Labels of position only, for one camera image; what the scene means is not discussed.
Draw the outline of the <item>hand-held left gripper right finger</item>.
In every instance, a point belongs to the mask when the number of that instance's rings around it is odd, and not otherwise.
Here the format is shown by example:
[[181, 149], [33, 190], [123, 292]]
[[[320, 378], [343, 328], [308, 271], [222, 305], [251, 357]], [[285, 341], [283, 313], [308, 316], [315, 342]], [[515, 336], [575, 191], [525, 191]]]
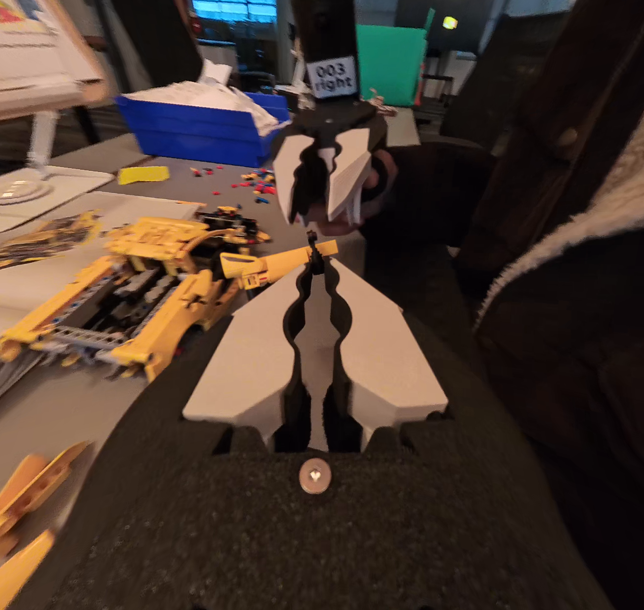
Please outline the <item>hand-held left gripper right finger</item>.
[[448, 399], [398, 305], [337, 260], [327, 263], [334, 346], [330, 448], [365, 448], [379, 428], [447, 411]]

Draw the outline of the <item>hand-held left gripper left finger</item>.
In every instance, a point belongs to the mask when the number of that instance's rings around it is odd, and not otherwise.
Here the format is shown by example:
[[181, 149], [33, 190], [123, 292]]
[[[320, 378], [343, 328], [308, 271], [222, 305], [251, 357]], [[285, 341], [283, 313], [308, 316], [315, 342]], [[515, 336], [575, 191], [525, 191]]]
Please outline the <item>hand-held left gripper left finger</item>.
[[183, 408], [189, 421], [252, 427], [275, 448], [308, 446], [308, 393], [294, 338], [305, 323], [297, 266], [239, 308]]

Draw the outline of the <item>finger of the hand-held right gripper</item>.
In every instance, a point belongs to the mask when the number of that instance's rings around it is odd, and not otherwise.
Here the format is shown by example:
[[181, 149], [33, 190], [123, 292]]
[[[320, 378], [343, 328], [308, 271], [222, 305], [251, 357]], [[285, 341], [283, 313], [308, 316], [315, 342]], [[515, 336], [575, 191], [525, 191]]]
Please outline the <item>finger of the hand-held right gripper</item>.
[[371, 172], [369, 138], [369, 128], [351, 129], [335, 137], [339, 151], [328, 178], [326, 211], [329, 221], [342, 213], [348, 223], [358, 223], [361, 218], [363, 184]]
[[308, 226], [311, 205], [318, 198], [316, 164], [312, 163], [316, 141], [304, 134], [286, 136], [274, 158], [279, 207], [285, 220]]

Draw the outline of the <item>yellow brick panel piece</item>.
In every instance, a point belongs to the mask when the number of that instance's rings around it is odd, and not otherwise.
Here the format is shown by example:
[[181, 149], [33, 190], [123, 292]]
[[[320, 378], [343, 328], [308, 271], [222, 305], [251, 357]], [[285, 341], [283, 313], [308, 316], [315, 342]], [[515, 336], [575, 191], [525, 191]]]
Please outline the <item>yellow brick panel piece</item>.
[[311, 263], [324, 268], [325, 257], [338, 253], [336, 240], [309, 244], [306, 247], [276, 253], [266, 257], [254, 257], [236, 253], [221, 253], [221, 269], [227, 279], [234, 280], [244, 291], [262, 289], [274, 284], [300, 266]]

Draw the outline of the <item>yellow brick car model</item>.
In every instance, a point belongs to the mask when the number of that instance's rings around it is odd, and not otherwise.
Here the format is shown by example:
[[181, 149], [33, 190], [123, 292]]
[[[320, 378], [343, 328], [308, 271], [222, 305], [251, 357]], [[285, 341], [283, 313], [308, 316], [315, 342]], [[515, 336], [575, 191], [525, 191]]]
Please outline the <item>yellow brick car model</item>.
[[106, 254], [1, 332], [1, 386], [37, 364], [103, 363], [112, 376], [152, 383], [181, 341], [225, 316], [239, 291], [224, 253], [249, 254], [272, 237], [240, 206], [195, 219], [142, 217], [106, 234]]

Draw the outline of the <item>pile of yellow brick pieces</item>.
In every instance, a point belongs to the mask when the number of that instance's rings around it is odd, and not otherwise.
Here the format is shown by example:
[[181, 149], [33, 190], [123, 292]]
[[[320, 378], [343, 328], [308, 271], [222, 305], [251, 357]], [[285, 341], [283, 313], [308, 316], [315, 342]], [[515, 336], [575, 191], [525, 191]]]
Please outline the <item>pile of yellow brick pieces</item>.
[[81, 441], [52, 460], [31, 453], [1, 490], [1, 608], [7, 609], [52, 549], [55, 534], [43, 530], [21, 550], [16, 533], [22, 520], [38, 510], [69, 477], [72, 463], [92, 445]]

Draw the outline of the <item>person's right forearm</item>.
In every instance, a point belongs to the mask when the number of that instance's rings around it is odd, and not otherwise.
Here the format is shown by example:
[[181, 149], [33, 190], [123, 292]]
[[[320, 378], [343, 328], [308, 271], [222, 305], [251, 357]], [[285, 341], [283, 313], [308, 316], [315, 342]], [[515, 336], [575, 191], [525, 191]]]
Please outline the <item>person's right forearm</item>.
[[363, 235], [370, 242], [460, 248], [498, 159], [454, 139], [389, 148], [382, 154], [392, 163], [390, 187]]

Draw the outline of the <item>person's right hand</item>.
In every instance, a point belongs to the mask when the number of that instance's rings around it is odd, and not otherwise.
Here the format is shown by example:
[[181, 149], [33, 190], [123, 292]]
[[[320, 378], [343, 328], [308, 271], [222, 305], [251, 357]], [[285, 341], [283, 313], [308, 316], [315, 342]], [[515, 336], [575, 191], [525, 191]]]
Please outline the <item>person's right hand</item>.
[[350, 235], [358, 231], [366, 220], [373, 218], [382, 210], [387, 195], [395, 184], [397, 174], [398, 168], [391, 153], [388, 150], [377, 150], [372, 155], [372, 169], [363, 184], [363, 193], [371, 193], [374, 196], [369, 201], [362, 198], [361, 219], [349, 224], [348, 218], [342, 213], [336, 219], [329, 220], [326, 207], [322, 204], [314, 204], [307, 214], [308, 221], [314, 224], [318, 234], [330, 238]]

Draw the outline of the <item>scattered coloured brick pieces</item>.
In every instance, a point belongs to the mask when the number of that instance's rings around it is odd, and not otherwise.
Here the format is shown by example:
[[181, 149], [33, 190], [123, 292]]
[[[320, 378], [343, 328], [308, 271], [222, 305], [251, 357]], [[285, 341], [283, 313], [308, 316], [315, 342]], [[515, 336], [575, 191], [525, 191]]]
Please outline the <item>scattered coloured brick pieces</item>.
[[276, 178], [271, 166], [242, 168], [239, 166], [190, 163], [187, 167], [190, 187], [204, 190], [211, 200], [223, 205], [244, 201], [269, 204], [277, 195]]

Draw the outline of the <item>blue plastic bin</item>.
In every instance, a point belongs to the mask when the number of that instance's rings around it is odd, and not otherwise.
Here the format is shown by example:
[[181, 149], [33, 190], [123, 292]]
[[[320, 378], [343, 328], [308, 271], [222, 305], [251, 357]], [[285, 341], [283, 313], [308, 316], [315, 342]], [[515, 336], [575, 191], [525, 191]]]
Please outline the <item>blue plastic bin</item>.
[[142, 153], [257, 168], [270, 156], [270, 145], [290, 115], [286, 99], [250, 93], [278, 124], [260, 135], [249, 113], [193, 107], [118, 96], [115, 103]]

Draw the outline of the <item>white crumpled paper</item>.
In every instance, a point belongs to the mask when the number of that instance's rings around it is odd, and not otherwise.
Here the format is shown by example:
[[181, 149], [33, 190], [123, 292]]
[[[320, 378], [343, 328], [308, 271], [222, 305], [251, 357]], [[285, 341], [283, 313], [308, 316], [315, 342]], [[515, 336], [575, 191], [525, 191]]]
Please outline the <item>white crumpled paper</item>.
[[206, 59], [196, 82], [171, 83], [164, 87], [132, 92], [125, 97], [138, 101], [245, 112], [251, 115], [254, 126], [262, 137], [291, 123], [290, 115], [280, 120], [254, 101], [249, 93], [229, 86], [231, 73], [231, 66], [214, 64]]

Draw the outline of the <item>yellow paper sheet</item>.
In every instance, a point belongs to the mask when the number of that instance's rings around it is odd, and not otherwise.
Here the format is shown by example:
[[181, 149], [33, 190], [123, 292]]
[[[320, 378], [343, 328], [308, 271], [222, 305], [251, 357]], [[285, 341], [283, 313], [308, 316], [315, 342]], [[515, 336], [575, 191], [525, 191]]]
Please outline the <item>yellow paper sheet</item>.
[[128, 186], [140, 182], [163, 182], [169, 178], [170, 171], [166, 166], [133, 166], [121, 168], [117, 182], [120, 186]]

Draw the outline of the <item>black partition panel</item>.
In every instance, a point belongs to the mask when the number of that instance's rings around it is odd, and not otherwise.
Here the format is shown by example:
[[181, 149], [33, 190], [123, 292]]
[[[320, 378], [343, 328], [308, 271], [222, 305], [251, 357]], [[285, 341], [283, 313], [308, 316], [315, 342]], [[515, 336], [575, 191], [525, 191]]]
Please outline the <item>black partition panel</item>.
[[173, 0], [110, 0], [154, 87], [196, 82], [203, 58]]

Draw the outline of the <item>black office chair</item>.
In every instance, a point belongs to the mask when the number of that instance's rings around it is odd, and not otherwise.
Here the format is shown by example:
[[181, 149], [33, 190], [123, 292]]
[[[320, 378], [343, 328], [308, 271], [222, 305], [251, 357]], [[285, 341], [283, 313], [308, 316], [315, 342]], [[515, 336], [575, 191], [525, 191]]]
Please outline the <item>black office chair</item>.
[[502, 15], [482, 55], [450, 103], [439, 135], [491, 151], [534, 85], [569, 12]]

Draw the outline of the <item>open instruction booklet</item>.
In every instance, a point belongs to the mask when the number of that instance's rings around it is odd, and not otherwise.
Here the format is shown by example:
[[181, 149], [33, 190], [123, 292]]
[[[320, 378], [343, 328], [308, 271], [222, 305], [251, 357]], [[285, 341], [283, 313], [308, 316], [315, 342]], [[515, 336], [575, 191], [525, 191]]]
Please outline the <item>open instruction booklet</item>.
[[79, 196], [38, 219], [1, 234], [4, 244], [21, 235], [33, 233], [46, 221], [94, 211], [94, 230], [82, 242], [61, 252], [47, 253], [43, 260], [1, 270], [1, 329], [4, 330], [32, 309], [41, 305], [77, 273], [106, 254], [107, 233], [134, 224], [141, 217], [192, 220], [205, 204], [145, 196], [95, 191]]

